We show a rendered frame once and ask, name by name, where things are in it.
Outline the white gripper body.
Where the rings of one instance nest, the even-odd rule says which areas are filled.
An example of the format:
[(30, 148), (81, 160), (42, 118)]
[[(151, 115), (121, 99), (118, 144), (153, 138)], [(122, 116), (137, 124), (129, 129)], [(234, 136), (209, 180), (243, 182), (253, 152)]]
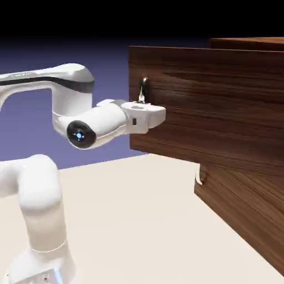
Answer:
[(163, 106), (146, 105), (146, 126), (152, 129), (162, 124), (166, 119), (166, 109)]

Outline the dark wood cabinet door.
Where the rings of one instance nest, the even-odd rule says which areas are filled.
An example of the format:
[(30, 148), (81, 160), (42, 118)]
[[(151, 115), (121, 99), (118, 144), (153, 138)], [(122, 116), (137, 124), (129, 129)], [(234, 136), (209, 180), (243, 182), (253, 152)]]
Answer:
[(284, 52), (131, 46), (130, 100), (143, 77), (166, 121), (132, 149), (284, 176)]

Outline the dark wood cabinet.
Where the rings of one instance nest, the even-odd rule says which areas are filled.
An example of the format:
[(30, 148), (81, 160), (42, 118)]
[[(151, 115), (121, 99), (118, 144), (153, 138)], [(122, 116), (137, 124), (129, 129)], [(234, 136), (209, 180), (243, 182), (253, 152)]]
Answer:
[(284, 38), (216, 38), (211, 48), (280, 57), (281, 80), (256, 78), (193, 112), (195, 194), (284, 277)]

